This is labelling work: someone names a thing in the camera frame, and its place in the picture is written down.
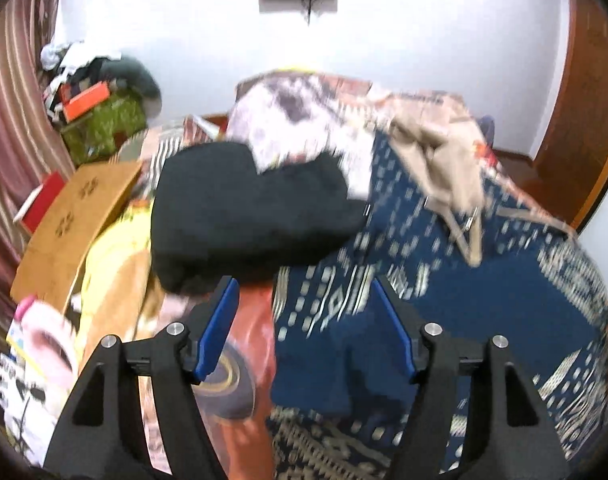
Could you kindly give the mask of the cardboard box with paw prints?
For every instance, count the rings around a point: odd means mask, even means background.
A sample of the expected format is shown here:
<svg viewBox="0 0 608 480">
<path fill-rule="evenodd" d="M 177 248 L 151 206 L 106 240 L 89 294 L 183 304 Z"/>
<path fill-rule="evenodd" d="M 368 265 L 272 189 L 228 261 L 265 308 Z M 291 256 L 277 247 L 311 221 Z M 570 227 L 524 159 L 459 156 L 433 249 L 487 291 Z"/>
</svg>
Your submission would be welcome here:
<svg viewBox="0 0 608 480">
<path fill-rule="evenodd" d="M 87 253 L 124 208 L 142 164 L 97 162 L 77 169 L 31 235 L 10 297 L 29 296 L 65 312 Z"/>
</svg>

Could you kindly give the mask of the navy patterned large garment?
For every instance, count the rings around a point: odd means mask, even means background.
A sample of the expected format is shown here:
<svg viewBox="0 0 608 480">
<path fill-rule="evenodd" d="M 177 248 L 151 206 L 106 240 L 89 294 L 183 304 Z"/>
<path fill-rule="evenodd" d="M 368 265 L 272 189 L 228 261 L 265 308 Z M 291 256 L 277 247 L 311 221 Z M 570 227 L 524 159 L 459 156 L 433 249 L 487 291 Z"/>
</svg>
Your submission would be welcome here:
<svg viewBox="0 0 608 480">
<path fill-rule="evenodd" d="M 483 179 L 482 260 L 470 266 L 389 138 L 374 139 L 365 226 L 313 266 L 279 271 L 277 371 L 267 427 L 279 479 L 380 479 L 417 389 L 397 370 L 369 292 L 398 297 L 456 337 L 504 335 L 568 460 L 600 434 L 608 400 L 608 293 L 570 234 Z"/>
</svg>

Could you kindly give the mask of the dark grey cloth bundle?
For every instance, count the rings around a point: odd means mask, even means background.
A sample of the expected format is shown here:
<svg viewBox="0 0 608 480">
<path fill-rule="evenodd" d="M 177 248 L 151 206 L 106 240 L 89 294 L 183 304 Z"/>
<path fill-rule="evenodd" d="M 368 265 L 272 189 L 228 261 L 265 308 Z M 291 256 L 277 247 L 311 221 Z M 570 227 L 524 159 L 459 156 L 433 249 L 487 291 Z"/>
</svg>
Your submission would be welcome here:
<svg viewBox="0 0 608 480">
<path fill-rule="evenodd" d="M 88 65 L 88 70 L 93 81 L 106 81 L 115 89 L 136 94 L 147 117 L 156 117 L 161 112 L 161 89 L 150 72 L 136 58 L 126 55 L 119 60 L 95 58 Z"/>
</svg>

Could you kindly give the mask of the green patterned bag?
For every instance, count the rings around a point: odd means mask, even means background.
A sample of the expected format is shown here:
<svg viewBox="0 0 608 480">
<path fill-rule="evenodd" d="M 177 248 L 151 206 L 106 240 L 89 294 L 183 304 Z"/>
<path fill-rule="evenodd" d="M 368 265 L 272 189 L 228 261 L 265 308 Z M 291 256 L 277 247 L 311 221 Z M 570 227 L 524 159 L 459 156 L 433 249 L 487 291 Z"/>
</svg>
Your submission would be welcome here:
<svg viewBox="0 0 608 480">
<path fill-rule="evenodd" d="M 61 129 L 72 163 L 78 167 L 114 155 L 129 138 L 146 127 L 136 93 L 118 91 Z"/>
</svg>

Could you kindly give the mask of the striped maroon curtain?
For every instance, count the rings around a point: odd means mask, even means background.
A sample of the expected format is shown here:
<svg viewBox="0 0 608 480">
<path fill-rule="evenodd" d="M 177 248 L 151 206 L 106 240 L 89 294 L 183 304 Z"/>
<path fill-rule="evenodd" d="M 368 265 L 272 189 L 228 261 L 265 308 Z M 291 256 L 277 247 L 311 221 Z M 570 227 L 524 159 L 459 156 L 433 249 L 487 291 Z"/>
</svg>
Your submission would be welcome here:
<svg viewBox="0 0 608 480">
<path fill-rule="evenodd" d="M 0 333 L 10 325 L 10 288 L 27 237 L 13 222 L 27 194 L 72 159 L 41 101 L 39 54 L 53 37 L 58 0 L 0 0 Z"/>
</svg>

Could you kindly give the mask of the black folded garment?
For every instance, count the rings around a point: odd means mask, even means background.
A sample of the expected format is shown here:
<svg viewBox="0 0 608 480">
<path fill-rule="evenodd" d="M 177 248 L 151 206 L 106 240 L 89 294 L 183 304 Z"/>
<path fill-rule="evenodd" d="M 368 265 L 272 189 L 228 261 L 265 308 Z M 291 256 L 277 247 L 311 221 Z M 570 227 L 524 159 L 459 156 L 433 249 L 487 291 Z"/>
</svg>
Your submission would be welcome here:
<svg viewBox="0 0 608 480">
<path fill-rule="evenodd" d="M 193 145 L 159 176 L 152 270 L 173 294 L 205 294 L 223 275 L 264 280 L 341 248 L 365 224 L 367 206 L 349 197 L 330 153 L 259 171 L 243 143 Z"/>
</svg>

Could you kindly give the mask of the beige drawstring pants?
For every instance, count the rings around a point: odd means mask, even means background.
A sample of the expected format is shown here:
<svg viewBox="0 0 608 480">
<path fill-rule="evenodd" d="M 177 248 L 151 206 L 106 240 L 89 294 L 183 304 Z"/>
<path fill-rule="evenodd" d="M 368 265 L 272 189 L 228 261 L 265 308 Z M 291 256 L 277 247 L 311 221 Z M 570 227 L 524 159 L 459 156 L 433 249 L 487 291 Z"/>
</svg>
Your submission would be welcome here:
<svg viewBox="0 0 608 480">
<path fill-rule="evenodd" d="M 482 262 L 482 213 L 492 209 L 484 195 L 481 166 L 471 146 L 458 138 L 397 115 L 389 142 L 424 194 L 424 207 L 441 217 L 450 239 L 471 268 Z"/>
</svg>

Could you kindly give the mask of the pink white plush item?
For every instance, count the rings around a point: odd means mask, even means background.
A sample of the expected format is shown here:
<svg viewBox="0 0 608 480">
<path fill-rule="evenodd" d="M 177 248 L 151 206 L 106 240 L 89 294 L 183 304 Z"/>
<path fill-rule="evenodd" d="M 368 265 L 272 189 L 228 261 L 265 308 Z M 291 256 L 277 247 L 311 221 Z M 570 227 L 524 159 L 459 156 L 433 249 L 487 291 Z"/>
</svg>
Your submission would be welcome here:
<svg viewBox="0 0 608 480">
<path fill-rule="evenodd" d="M 35 296 L 16 307 L 0 356 L 0 407 L 12 445 L 29 463 L 46 459 L 55 426 L 78 377 L 76 330 Z"/>
</svg>

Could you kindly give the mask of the red box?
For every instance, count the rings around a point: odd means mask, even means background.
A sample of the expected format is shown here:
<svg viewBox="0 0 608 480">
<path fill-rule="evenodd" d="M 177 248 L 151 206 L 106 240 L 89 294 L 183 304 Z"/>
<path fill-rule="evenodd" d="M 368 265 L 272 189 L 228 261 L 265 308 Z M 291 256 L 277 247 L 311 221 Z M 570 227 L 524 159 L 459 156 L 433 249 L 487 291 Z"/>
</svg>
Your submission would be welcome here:
<svg viewBox="0 0 608 480">
<path fill-rule="evenodd" d="M 20 226 L 29 236 L 34 234 L 46 212 L 66 185 L 66 180 L 58 171 L 47 174 L 34 188 L 16 212 L 13 223 Z"/>
</svg>

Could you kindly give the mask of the orange shoe box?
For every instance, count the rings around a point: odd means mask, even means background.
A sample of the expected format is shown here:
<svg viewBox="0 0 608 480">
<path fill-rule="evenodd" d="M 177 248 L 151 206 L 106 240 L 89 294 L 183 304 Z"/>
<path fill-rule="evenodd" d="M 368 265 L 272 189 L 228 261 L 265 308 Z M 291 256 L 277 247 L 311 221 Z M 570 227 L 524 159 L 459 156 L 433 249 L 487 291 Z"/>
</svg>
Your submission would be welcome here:
<svg viewBox="0 0 608 480">
<path fill-rule="evenodd" d="M 100 81 L 80 92 L 77 96 L 69 99 L 63 105 L 63 114 L 66 122 L 73 122 L 91 110 L 91 108 L 103 103 L 110 97 L 110 87 L 106 81 Z"/>
</svg>

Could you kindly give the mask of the yellow blanket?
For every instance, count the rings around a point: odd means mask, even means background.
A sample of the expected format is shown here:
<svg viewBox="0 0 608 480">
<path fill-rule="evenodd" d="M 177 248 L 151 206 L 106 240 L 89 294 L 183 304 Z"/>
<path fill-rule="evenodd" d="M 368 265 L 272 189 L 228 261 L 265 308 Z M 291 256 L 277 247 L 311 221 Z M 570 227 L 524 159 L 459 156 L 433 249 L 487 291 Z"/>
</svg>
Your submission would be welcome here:
<svg viewBox="0 0 608 480">
<path fill-rule="evenodd" d="M 104 336 L 130 341 L 136 333 L 151 269 L 151 212 L 143 200 L 128 206 L 88 252 L 76 340 L 80 366 Z"/>
</svg>

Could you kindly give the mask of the newspaper print bed sheet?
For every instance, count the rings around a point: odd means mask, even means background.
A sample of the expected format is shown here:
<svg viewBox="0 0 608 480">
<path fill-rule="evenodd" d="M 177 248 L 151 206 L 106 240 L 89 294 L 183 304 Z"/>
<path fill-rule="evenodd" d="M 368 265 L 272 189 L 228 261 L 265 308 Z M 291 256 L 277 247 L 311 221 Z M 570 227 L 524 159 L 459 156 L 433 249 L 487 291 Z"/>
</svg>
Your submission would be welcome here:
<svg viewBox="0 0 608 480">
<path fill-rule="evenodd" d="M 308 162 L 324 151 L 338 154 L 349 192 L 362 195 L 372 174 L 374 130 L 389 127 L 396 116 L 454 136 L 483 176 L 526 205 L 535 204 L 493 151 L 494 122 L 474 117 L 457 93 L 394 92 L 366 80 L 275 70 L 240 82 L 228 117 L 209 120 L 219 125 L 223 139 L 247 144 L 259 170 Z M 214 450 L 232 479 L 273 476 L 266 419 L 277 366 L 269 310 L 284 281 L 257 276 L 242 286 L 216 371 L 193 390 Z"/>
</svg>

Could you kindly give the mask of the brown wooden door frame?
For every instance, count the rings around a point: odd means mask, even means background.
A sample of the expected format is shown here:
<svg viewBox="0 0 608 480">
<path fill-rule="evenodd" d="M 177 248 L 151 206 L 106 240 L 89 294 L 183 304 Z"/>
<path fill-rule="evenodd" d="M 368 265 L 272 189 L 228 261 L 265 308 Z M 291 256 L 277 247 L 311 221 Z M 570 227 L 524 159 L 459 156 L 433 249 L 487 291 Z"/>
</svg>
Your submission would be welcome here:
<svg viewBox="0 0 608 480">
<path fill-rule="evenodd" d="M 566 64 L 534 165 L 540 203 L 579 228 L 608 180 L 608 16 L 595 0 L 570 0 Z"/>
</svg>

